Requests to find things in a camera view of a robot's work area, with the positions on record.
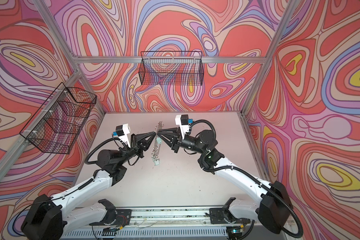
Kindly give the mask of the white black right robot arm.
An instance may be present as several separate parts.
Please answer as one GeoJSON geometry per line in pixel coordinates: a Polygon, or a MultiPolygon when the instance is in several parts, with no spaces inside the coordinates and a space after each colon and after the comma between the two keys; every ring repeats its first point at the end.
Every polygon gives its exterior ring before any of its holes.
{"type": "Polygon", "coordinates": [[[182,148],[200,154],[198,164],[204,172],[224,178],[254,201],[251,204],[230,198],[225,206],[228,221],[241,218],[259,221],[274,234],[284,232],[295,239],[303,237],[303,224],[281,182],[271,183],[255,177],[220,153],[216,148],[216,129],[211,122],[178,120],[176,124],[175,128],[158,130],[159,138],[175,153],[182,148]]]}

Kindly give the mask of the mint green key tag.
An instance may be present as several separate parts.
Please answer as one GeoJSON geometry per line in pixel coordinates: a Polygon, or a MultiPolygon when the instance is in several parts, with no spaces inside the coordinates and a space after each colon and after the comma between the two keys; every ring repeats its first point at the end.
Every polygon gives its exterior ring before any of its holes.
{"type": "Polygon", "coordinates": [[[162,139],[160,137],[157,137],[156,141],[157,141],[158,145],[160,145],[162,143],[162,139]]]}

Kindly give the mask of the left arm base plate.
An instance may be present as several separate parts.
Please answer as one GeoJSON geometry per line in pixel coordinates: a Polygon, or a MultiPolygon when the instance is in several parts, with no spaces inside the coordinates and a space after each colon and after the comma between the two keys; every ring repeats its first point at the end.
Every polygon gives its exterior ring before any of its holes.
{"type": "Polygon", "coordinates": [[[129,225],[131,220],[131,209],[118,209],[106,213],[103,220],[100,222],[91,223],[90,226],[116,226],[125,227],[129,225]]]}

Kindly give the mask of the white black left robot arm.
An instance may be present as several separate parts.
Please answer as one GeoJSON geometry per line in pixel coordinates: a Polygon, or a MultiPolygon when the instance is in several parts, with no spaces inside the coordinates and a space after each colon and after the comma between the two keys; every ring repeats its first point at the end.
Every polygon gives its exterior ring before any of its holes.
{"type": "Polygon", "coordinates": [[[111,226],[116,224],[118,212],[108,200],[101,199],[90,207],[77,207],[97,193],[120,182],[132,158],[141,159],[156,138],[155,132],[127,135],[114,133],[96,146],[85,158],[86,165],[99,167],[87,180],[48,197],[43,194],[26,207],[27,215],[21,225],[20,236],[29,240],[58,240],[66,233],[85,225],[111,226]]]}

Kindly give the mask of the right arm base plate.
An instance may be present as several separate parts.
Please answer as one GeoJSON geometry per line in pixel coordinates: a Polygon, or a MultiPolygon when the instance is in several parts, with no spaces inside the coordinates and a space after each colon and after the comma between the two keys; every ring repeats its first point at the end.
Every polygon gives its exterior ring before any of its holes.
{"type": "Polygon", "coordinates": [[[247,225],[252,221],[245,218],[236,218],[234,217],[230,211],[224,208],[210,208],[205,215],[210,218],[212,224],[228,224],[228,225],[247,225]]]}

